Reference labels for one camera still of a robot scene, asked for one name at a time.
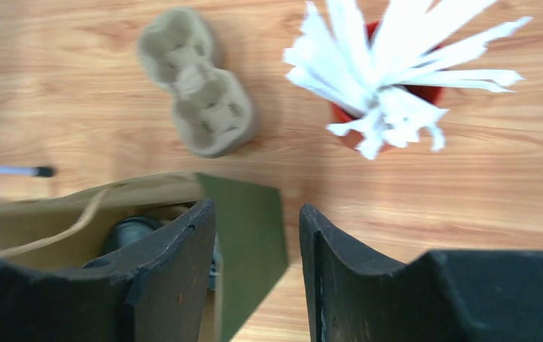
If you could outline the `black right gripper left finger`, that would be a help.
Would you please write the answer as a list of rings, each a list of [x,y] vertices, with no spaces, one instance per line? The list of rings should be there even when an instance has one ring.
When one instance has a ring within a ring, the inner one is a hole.
[[[0,341],[196,341],[215,234],[204,199],[81,268],[0,259]]]

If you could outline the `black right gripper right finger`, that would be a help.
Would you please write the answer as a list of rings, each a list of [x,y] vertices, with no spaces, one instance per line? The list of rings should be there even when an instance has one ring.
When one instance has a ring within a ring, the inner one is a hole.
[[[299,213],[312,341],[543,341],[543,251],[431,249],[403,263]]]

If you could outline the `green paper bag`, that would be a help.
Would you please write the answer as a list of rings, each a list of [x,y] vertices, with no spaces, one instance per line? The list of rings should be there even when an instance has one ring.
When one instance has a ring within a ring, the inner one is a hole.
[[[214,202],[216,234],[196,341],[229,341],[286,271],[278,189],[205,173],[161,173],[64,197],[0,204],[0,259],[41,271],[81,268],[101,257],[122,219],[175,221]]]

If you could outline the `cardboard cup carrier stack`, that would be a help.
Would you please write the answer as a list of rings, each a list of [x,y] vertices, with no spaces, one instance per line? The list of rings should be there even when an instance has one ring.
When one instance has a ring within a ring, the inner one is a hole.
[[[188,7],[168,9],[136,43],[146,76],[172,96],[170,116],[193,154],[225,156],[250,141],[259,127],[251,98],[232,72],[204,18]]]

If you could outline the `black coffee cup lid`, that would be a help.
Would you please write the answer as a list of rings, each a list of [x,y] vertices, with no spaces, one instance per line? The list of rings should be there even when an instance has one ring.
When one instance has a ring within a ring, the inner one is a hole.
[[[127,217],[117,222],[104,240],[100,255],[106,255],[151,234],[163,226],[162,221],[149,216]]]

